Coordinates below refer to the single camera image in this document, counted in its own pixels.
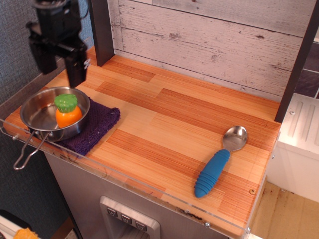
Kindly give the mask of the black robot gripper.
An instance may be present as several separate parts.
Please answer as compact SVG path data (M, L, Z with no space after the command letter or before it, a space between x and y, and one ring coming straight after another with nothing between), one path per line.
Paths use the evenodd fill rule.
M72 51L65 58L69 86L75 88L86 80L88 59L80 39L82 30L77 0L32 0L38 22L29 22L29 46L39 70L49 74L57 69L55 55L48 46Z

